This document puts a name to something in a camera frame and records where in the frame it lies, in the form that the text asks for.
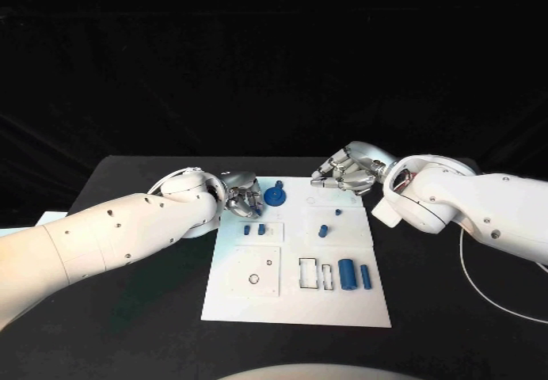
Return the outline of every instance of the tabletop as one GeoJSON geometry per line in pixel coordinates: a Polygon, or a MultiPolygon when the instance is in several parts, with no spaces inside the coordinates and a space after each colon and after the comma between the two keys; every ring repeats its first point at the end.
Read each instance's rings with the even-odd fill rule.
{"type": "MultiPolygon", "coordinates": [[[[308,177],[327,158],[104,159],[71,214],[146,192],[177,169],[308,177]]],[[[471,287],[461,229],[438,235],[371,216],[391,329],[203,321],[217,231],[63,289],[0,333],[0,378],[220,378],[288,363],[377,367],[420,378],[547,378],[548,325],[504,313],[471,287]]],[[[548,274],[524,259],[464,241],[471,276],[505,307],[548,318],[548,274]]]]}

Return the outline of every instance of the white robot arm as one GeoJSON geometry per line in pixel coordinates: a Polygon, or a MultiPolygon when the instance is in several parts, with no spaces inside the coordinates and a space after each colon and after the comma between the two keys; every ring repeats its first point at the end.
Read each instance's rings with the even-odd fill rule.
{"type": "Polygon", "coordinates": [[[256,174],[224,173],[217,178],[188,168],[162,178],[149,194],[112,200],[2,237],[0,330],[70,284],[218,228],[226,208],[259,218],[263,197],[256,174]]]}
{"type": "Polygon", "coordinates": [[[461,161],[419,155],[400,161],[365,142],[353,142],[312,175],[316,187],[364,195],[383,183],[374,216],[394,227],[404,219],[438,234],[456,222],[484,244],[548,264],[548,183],[508,174],[478,174],[461,161]],[[334,169],[335,177],[324,177],[334,169]]]}

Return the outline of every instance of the white board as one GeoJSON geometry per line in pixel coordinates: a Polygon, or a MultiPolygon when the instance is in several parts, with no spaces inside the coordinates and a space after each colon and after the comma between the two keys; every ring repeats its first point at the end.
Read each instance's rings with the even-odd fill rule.
{"type": "Polygon", "coordinates": [[[263,191],[278,180],[288,193],[280,207],[266,205],[257,220],[240,218],[230,211],[223,213],[203,320],[391,327],[361,199],[353,192],[314,188],[309,178],[260,177],[263,191]],[[257,233],[262,223],[265,235],[257,233]],[[325,238],[318,234],[324,224],[329,227],[325,238]],[[250,235],[244,235],[246,226],[250,235]],[[308,265],[303,269],[309,283],[316,275],[318,289],[301,286],[299,258],[316,259],[315,268],[308,265]],[[354,260],[355,291],[341,288],[341,259],[354,260]],[[332,290],[325,289],[327,264],[332,266],[332,290]],[[364,289],[363,264],[370,268],[371,290],[364,289]]]}

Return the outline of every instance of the blue object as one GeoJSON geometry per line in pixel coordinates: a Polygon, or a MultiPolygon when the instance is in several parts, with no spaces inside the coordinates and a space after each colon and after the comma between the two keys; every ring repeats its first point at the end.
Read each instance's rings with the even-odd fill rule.
{"type": "Polygon", "coordinates": [[[318,235],[321,236],[321,238],[327,237],[327,235],[328,235],[328,226],[327,225],[324,225],[321,227],[321,232],[318,233],[318,235]]]}
{"type": "Polygon", "coordinates": [[[341,288],[345,291],[358,289],[357,274],[354,272],[354,262],[351,259],[340,260],[341,288]]]}
{"type": "Polygon", "coordinates": [[[363,272],[363,280],[364,280],[364,289],[371,289],[371,278],[370,278],[370,269],[367,265],[360,266],[360,270],[363,272]]]}
{"type": "Polygon", "coordinates": [[[282,206],[286,202],[288,196],[286,192],[283,191],[283,182],[278,180],[278,185],[273,188],[269,188],[266,190],[266,204],[269,206],[282,206]]]}

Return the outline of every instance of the black backdrop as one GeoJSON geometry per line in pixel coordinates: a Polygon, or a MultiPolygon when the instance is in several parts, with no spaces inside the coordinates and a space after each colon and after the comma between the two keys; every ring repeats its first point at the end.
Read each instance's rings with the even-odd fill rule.
{"type": "Polygon", "coordinates": [[[328,156],[358,139],[546,177],[543,11],[161,5],[0,8],[4,222],[68,208],[110,154],[328,156]]]}

